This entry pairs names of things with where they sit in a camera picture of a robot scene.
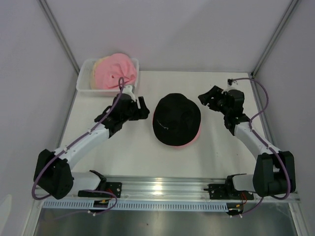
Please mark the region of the black bucket hat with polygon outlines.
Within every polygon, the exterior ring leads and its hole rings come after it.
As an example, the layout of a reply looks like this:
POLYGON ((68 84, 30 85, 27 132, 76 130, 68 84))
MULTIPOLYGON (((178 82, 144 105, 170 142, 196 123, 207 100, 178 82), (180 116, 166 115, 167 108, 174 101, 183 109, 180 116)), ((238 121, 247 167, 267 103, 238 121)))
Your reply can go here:
POLYGON ((157 104, 153 114, 153 131, 165 145, 184 147, 200 134, 201 111, 181 93, 170 93, 157 104))

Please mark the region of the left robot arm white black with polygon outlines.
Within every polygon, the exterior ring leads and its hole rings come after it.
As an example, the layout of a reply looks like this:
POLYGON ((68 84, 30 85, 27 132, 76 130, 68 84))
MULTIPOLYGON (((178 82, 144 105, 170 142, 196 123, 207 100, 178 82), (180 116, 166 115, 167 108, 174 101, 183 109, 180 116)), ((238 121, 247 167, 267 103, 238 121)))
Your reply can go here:
POLYGON ((94 119, 90 130, 65 147, 54 151, 45 149, 39 154, 33 177, 32 197, 41 199, 35 194, 37 186, 57 200, 70 194, 87 198, 114 197, 104 175, 94 170, 75 173, 72 169, 93 148, 120 131, 124 123, 147 119, 149 113, 142 96, 132 98, 126 93, 118 94, 113 104, 94 119))

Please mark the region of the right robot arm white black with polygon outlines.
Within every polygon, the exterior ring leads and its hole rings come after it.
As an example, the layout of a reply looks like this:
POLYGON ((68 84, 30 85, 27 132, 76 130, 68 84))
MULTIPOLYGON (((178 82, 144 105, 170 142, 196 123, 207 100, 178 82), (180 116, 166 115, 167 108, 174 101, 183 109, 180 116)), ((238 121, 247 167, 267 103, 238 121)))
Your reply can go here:
POLYGON ((282 151, 253 128, 244 113, 245 95, 237 89, 223 90, 213 86, 198 96, 202 105, 223 114, 224 125, 240 140, 256 159, 253 174, 230 175, 225 180, 224 192, 231 199, 243 191, 254 192, 260 197, 271 196, 282 200, 296 190, 294 156, 282 151))

